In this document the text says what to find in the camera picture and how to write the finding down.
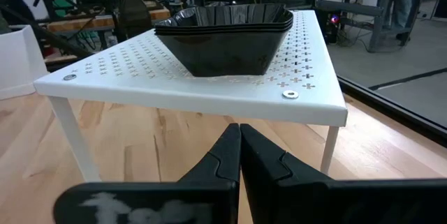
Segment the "white plant pot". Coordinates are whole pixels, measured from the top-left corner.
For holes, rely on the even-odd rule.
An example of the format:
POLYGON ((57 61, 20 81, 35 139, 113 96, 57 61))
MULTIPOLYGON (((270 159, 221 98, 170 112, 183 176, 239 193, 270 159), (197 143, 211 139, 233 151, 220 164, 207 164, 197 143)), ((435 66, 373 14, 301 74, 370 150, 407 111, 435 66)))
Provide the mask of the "white plant pot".
POLYGON ((30 25, 0 35, 0 100, 35 93, 34 81, 48 73, 30 25))

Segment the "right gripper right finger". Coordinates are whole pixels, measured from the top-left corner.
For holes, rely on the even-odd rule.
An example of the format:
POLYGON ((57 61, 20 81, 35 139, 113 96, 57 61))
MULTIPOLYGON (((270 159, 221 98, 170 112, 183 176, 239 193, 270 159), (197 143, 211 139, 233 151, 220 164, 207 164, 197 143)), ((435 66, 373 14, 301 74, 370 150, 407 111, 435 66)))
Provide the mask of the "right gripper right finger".
POLYGON ((447 179, 336 180, 240 130, 254 224, 447 224, 447 179))

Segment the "wooden workbench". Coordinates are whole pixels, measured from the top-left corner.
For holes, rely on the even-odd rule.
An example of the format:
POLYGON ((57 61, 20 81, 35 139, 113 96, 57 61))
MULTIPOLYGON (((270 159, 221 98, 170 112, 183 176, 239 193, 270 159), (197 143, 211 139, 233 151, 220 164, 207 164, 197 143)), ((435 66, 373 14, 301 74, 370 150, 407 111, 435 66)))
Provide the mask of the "wooden workbench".
MULTIPOLYGON (((152 21, 164 20, 170 17, 170 11, 167 8, 151 10, 149 14, 151 15, 152 21)), ((78 31, 81 29, 93 29, 99 31, 101 29, 114 29, 114 27, 115 23, 110 15, 95 18, 51 22, 46 25, 47 30, 51 32, 69 32, 78 31)))

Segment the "white perforated metal shelf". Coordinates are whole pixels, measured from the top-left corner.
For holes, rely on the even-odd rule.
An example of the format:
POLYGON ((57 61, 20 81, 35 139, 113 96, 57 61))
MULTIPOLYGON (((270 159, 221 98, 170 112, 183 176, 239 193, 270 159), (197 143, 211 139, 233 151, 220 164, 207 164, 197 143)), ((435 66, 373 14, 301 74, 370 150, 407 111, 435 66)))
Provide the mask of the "white perforated metal shelf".
POLYGON ((348 110, 316 14, 294 12, 293 26, 261 76, 194 77, 147 31, 35 80, 49 98, 86 181, 100 179, 70 99, 134 104, 329 128, 327 172, 348 110))

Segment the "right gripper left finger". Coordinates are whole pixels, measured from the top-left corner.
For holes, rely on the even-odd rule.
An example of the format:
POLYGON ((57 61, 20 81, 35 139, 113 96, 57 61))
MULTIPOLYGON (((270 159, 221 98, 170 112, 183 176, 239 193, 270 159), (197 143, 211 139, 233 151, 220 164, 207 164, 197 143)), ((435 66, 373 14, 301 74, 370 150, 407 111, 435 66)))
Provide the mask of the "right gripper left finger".
POLYGON ((212 148, 175 182, 91 182, 64 191, 56 224, 236 224, 241 131, 229 124, 212 148))

